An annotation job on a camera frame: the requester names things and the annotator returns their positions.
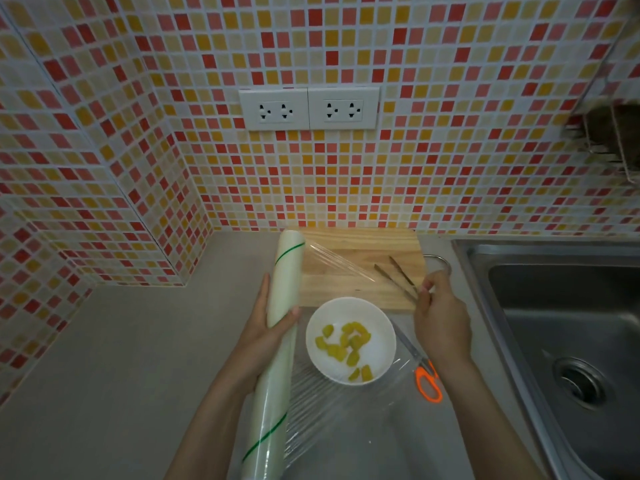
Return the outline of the person's right hand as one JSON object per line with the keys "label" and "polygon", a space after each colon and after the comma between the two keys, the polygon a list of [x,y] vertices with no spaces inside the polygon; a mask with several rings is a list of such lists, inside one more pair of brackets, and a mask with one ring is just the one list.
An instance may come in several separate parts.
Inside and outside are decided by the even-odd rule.
{"label": "person's right hand", "polygon": [[455,296],[445,271],[426,275],[419,288],[428,288],[431,306],[425,325],[414,326],[415,335],[437,373],[445,377],[471,362],[470,316],[466,304]]}

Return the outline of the clear cling film sheet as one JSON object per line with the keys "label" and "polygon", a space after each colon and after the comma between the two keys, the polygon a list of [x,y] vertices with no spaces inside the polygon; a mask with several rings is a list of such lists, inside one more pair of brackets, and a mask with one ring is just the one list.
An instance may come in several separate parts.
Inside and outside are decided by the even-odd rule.
{"label": "clear cling film sheet", "polygon": [[[308,320],[303,321],[305,334]],[[304,348],[297,347],[294,354],[284,468],[291,468],[322,441],[337,448],[337,434],[342,427],[354,427],[363,433],[364,423],[381,417],[393,403],[398,384],[410,372],[414,377],[417,366],[417,361],[396,337],[396,357],[380,379],[359,386],[340,385],[325,378],[312,364],[305,337],[301,345]]]}

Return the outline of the stainless steel sink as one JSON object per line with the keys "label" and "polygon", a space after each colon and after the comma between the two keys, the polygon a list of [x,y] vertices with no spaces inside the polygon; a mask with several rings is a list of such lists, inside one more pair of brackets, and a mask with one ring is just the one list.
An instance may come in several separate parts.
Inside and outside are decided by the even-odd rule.
{"label": "stainless steel sink", "polygon": [[[640,480],[640,243],[454,240],[462,271],[555,480]],[[600,371],[581,407],[553,364]]]}

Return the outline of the person's left hand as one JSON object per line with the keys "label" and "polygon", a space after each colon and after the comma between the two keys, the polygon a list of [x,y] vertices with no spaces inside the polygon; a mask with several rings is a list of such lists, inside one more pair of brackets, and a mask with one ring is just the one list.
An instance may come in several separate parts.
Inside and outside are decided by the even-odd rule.
{"label": "person's left hand", "polygon": [[270,336],[269,329],[274,325],[268,325],[267,322],[269,290],[270,275],[265,273],[252,312],[227,361],[231,378],[243,396],[255,389],[260,375],[275,357],[284,337],[295,327],[284,336]]}

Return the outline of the pile of yellow fruit pieces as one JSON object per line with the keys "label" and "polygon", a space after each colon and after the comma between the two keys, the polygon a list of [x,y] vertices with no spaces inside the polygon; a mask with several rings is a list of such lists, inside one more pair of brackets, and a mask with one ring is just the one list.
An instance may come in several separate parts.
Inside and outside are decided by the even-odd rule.
{"label": "pile of yellow fruit pieces", "polygon": [[361,350],[370,342],[372,334],[360,322],[348,322],[340,330],[338,341],[330,342],[328,339],[333,336],[335,327],[332,324],[323,327],[321,334],[314,339],[316,348],[334,361],[347,366],[349,382],[357,379],[364,383],[372,381],[374,376],[371,366],[360,364]]}

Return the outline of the white bowl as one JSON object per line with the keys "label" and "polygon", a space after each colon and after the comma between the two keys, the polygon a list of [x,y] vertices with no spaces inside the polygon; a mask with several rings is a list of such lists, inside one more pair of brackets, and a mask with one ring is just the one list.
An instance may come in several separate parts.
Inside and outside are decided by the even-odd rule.
{"label": "white bowl", "polygon": [[[372,334],[370,342],[361,350],[360,364],[369,364],[373,380],[362,382],[357,379],[348,381],[347,366],[334,361],[318,350],[314,339],[321,334],[323,327],[332,324],[335,327],[330,342],[337,342],[341,327],[348,322],[360,322]],[[312,364],[327,379],[340,385],[359,386],[380,379],[396,357],[396,334],[388,316],[374,304],[354,297],[335,298],[327,301],[312,313],[306,326],[305,343]]]}

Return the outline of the metal tongs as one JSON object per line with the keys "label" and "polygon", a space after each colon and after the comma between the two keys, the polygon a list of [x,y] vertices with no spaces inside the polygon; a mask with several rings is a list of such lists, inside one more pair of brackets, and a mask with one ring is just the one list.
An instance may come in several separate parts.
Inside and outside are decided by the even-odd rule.
{"label": "metal tongs", "polygon": [[412,281],[409,275],[404,272],[404,269],[394,257],[388,256],[388,259],[391,265],[395,268],[396,272],[398,272],[399,275],[404,279],[404,282],[408,284],[409,288],[396,281],[396,279],[394,279],[388,272],[386,272],[386,270],[384,270],[384,268],[382,268],[382,266],[380,266],[379,264],[375,263],[373,265],[373,269],[385,280],[395,286],[396,289],[400,290],[403,295],[407,297],[411,302],[416,303],[419,298],[418,288],[416,284]]}

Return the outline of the white wall socket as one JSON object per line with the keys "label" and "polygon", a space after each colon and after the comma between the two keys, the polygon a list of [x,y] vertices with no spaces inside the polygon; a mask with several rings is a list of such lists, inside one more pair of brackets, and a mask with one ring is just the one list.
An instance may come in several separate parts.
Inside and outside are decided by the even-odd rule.
{"label": "white wall socket", "polygon": [[380,86],[308,88],[311,130],[374,130]]}
{"label": "white wall socket", "polygon": [[309,130],[308,89],[240,89],[245,129]]}

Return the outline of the cling film roll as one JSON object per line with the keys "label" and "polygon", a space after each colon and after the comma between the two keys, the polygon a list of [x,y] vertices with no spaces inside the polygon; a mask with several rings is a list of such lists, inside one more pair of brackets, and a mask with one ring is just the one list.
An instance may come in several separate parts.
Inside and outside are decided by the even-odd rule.
{"label": "cling film roll", "polygon": [[[299,231],[285,230],[280,234],[266,316],[270,328],[299,303],[305,244]],[[293,326],[284,335],[257,382],[241,480],[280,480],[284,471],[296,334],[297,327]]]}

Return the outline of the person's right forearm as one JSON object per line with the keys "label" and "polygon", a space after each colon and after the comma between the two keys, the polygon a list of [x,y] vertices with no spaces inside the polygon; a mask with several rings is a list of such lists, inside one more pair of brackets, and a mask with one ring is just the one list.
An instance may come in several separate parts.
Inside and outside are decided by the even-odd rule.
{"label": "person's right forearm", "polygon": [[471,360],[436,366],[476,480],[547,480]]}

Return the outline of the person's left forearm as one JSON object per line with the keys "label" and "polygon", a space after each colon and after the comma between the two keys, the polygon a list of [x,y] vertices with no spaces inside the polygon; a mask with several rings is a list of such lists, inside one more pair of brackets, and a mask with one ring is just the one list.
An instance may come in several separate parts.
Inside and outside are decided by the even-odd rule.
{"label": "person's left forearm", "polygon": [[227,480],[245,398],[255,372],[224,367],[198,405],[163,480]]}

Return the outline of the orange handled scissors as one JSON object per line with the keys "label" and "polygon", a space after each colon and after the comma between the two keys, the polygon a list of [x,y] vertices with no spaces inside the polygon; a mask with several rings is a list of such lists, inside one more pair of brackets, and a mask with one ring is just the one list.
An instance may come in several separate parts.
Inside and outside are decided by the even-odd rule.
{"label": "orange handled scissors", "polygon": [[391,320],[396,337],[417,361],[414,370],[415,385],[420,395],[430,403],[438,404],[443,400],[443,393],[437,382],[439,376],[428,357],[412,343],[399,325]]}

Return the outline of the metal sink drain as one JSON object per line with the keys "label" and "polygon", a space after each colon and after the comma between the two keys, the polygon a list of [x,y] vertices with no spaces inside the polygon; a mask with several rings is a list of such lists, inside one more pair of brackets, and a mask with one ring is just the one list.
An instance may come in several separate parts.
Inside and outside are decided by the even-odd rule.
{"label": "metal sink drain", "polygon": [[564,357],[553,364],[554,380],[574,402],[596,410],[607,401],[607,383],[603,374],[581,359]]}

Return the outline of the wooden cutting board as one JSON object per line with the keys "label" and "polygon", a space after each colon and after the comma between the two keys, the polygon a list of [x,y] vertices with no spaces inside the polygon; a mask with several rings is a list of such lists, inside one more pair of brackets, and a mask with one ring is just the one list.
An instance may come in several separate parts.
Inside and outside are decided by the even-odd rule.
{"label": "wooden cutting board", "polygon": [[400,263],[412,281],[437,269],[451,275],[450,263],[423,253],[417,234],[407,228],[298,228],[306,239],[300,287],[301,306],[318,307],[334,298],[361,298],[384,311],[409,313],[415,304],[374,269],[379,264],[409,288],[391,265]]}

